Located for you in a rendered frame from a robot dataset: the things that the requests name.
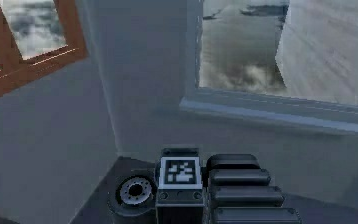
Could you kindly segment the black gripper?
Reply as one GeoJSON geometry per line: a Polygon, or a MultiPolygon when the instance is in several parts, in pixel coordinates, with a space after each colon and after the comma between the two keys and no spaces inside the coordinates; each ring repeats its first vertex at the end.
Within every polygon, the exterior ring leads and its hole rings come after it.
{"type": "Polygon", "coordinates": [[[133,169],[116,177],[107,193],[111,224],[157,224],[156,191],[151,169],[133,169]]]}

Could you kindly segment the brown framed window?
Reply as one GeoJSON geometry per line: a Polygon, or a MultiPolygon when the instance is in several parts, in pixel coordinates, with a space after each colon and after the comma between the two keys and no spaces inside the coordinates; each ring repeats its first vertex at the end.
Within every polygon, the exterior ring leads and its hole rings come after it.
{"type": "Polygon", "coordinates": [[[0,97],[88,55],[79,18],[80,0],[53,0],[66,46],[24,59],[0,4],[0,97]]]}

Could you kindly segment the grey framed window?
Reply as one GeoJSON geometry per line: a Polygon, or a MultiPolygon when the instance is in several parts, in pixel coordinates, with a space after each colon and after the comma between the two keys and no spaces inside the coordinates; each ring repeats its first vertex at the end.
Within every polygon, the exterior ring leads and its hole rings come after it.
{"type": "Polygon", "coordinates": [[[184,111],[275,125],[358,135],[358,106],[199,86],[203,0],[186,0],[184,111]]]}

